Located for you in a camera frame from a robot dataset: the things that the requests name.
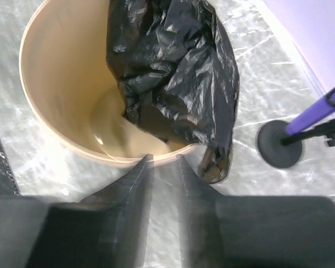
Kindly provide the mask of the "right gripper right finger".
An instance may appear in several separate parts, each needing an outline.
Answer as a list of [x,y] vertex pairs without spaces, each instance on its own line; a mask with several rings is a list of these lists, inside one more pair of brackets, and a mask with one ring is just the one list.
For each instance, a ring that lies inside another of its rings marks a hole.
[[330,199],[224,195],[177,166],[183,267],[335,267]]

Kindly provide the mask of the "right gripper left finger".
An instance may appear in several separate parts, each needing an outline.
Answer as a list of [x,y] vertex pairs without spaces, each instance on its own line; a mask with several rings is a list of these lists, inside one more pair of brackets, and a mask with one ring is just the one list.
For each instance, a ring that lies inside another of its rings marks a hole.
[[152,156],[79,202],[0,196],[0,267],[141,267]]

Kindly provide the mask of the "beige paper trash bin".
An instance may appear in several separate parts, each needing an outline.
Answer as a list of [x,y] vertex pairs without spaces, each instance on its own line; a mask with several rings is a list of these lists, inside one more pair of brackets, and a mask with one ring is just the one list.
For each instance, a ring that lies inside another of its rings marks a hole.
[[125,105],[106,66],[108,1],[44,1],[27,23],[20,79],[41,123],[92,161],[131,166],[147,154],[162,165],[196,144],[162,142],[122,117]]

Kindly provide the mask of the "black trash bag roll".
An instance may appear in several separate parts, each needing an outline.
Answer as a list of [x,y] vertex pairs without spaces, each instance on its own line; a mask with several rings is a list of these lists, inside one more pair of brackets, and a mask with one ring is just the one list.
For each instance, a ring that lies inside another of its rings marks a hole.
[[168,141],[199,143],[204,181],[232,162],[240,75],[226,30],[208,1],[110,1],[106,64],[125,118]]

